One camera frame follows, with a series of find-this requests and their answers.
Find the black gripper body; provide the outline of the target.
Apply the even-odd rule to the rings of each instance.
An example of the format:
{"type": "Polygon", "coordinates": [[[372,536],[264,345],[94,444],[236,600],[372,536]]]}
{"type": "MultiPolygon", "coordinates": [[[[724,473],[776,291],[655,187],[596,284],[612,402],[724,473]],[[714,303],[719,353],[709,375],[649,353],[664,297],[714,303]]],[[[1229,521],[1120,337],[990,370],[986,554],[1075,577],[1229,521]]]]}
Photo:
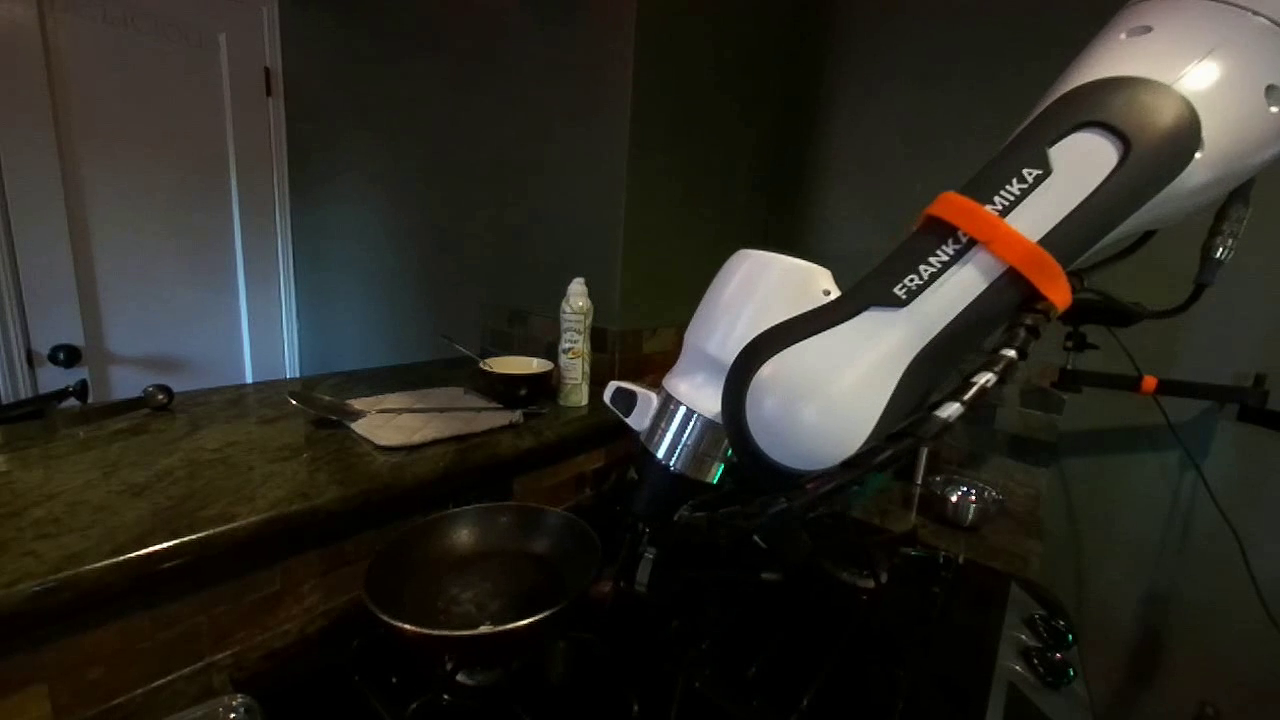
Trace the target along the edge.
{"type": "Polygon", "coordinates": [[[640,460],[623,500],[618,588],[667,598],[728,574],[728,493],[640,460]]]}

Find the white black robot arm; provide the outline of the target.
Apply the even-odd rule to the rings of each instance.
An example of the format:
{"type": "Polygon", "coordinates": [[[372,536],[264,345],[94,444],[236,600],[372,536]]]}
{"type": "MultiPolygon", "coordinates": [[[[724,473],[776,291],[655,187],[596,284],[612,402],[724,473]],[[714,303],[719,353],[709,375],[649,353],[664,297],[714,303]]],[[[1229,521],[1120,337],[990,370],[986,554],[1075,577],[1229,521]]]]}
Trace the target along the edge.
{"type": "Polygon", "coordinates": [[[1280,157],[1277,0],[1132,0],[961,187],[856,284],[739,248],[644,387],[605,404],[655,478],[798,517],[943,432],[1075,303],[1073,272],[1280,157]]]}

